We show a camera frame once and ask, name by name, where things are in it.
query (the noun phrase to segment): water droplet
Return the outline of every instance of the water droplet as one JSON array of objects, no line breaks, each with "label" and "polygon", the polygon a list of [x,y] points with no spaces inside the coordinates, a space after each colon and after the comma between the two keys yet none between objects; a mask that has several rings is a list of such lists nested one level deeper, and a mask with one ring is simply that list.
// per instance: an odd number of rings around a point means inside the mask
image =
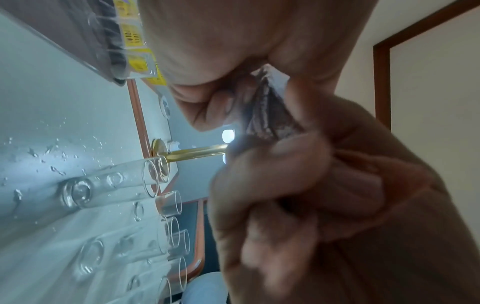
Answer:
[{"label": "water droplet", "polygon": [[38,154],[35,153],[35,151],[32,148],[30,148],[28,153],[33,157],[38,157],[39,156]]},{"label": "water droplet", "polygon": [[15,191],[13,192],[13,200],[15,201],[15,203],[20,204],[23,198],[24,194],[20,190],[15,189]]},{"label": "water droplet", "polygon": [[46,148],[46,151],[45,151],[44,155],[49,155],[53,148],[54,148],[53,145],[48,146],[48,147]]},{"label": "water droplet", "polygon": [[61,176],[65,176],[65,175],[66,175],[65,172],[61,172],[61,171],[59,171],[57,168],[55,168],[55,167],[53,167],[53,166],[50,167],[50,170],[51,170],[52,172],[56,172],[56,173],[60,174]]}]

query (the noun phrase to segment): hand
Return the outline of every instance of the hand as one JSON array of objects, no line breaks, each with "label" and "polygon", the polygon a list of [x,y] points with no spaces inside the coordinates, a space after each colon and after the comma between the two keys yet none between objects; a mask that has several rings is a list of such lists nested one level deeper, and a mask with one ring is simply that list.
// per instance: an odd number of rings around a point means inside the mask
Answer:
[{"label": "hand", "polygon": [[378,0],[139,0],[170,90],[198,130],[233,122],[270,63],[333,93]]},{"label": "hand", "polygon": [[[233,142],[211,185],[208,214],[232,303],[478,303],[479,252],[438,175],[353,102],[292,79],[285,103],[308,133]],[[436,182],[384,225],[321,244],[300,284],[272,297],[264,278],[242,263],[249,212],[301,197],[324,177],[332,148],[416,163]]]}]

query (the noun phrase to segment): glass tube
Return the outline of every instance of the glass tube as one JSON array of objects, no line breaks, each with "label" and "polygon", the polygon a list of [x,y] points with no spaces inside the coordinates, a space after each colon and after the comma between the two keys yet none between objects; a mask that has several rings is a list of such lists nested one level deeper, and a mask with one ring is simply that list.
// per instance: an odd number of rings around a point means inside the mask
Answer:
[{"label": "glass tube", "polygon": [[173,239],[173,243],[178,243],[178,246],[171,247],[168,250],[169,260],[177,259],[190,253],[190,233],[188,230],[185,229],[178,233],[174,233],[171,237]]},{"label": "glass tube", "polygon": [[163,277],[160,283],[145,282],[144,285],[133,286],[124,297],[108,302],[108,304],[172,304],[170,281]]},{"label": "glass tube", "polygon": [[81,279],[107,267],[165,255],[169,248],[178,246],[172,235],[179,230],[176,217],[160,215],[95,237],[81,248],[74,274]]},{"label": "glass tube", "polygon": [[68,180],[62,187],[62,200],[73,209],[104,206],[118,202],[111,198],[114,191],[138,186],[143,186],[150,197],[156,197],[160,184],[168,182],[169,175],[164,156],[115,165]]},{"label": "glass tube", "polygon": [[187,269],[187,261],[184,257],[181,257],[170,261],[169,264],[171,268],[167,277],[170,281],[171,294],[176,295],[184,292],[187,288],[187,271],[182,272],[182,270]]},{"label": "glass tube", "polygon": [[182,214],[182,197],[178,191],[162,194],[155,201],[160,214],[166,217]]}]

